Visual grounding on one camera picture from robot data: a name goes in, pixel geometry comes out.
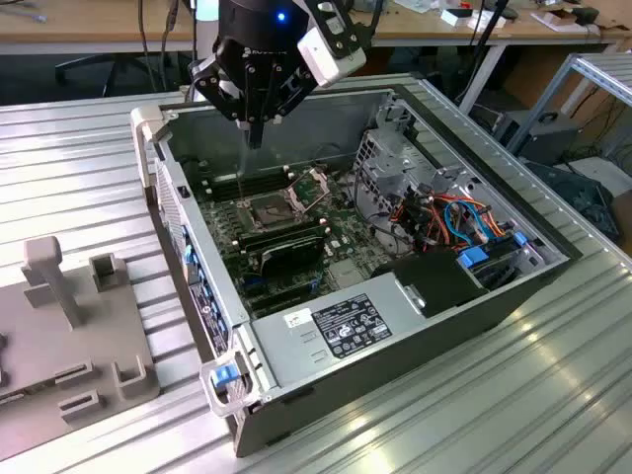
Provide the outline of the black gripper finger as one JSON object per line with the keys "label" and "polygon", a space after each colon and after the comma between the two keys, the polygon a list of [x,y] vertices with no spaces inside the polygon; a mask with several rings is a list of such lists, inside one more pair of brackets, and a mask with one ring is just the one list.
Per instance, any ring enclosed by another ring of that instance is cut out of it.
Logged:
{"label": "black gripper finger", "polygon": [[194,60],[190,65],[192,87],[244,135],[248,149],[256,148],[256,125],[246,116],[245,94],[232,82],[214,56]]}
{"label": "black gripper finger", "polygon": [[262,146],[264,128],[277,116],[284,118],[313,91],[317,83],[303,60],[272,66],[263,105],[255,121],[255,148]]}

